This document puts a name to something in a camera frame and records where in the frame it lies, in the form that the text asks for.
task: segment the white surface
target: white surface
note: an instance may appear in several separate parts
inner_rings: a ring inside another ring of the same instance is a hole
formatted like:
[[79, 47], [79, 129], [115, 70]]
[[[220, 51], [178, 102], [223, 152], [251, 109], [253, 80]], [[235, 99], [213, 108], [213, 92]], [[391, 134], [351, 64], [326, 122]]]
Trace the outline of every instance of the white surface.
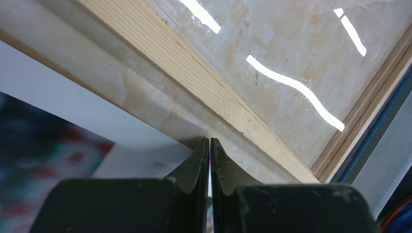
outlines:
[[[116, 143], [96, 177], [164, 176], [192, 150], [0, 41], [0, 91]], [[159, 167], [153, 173], [147, 168]]]

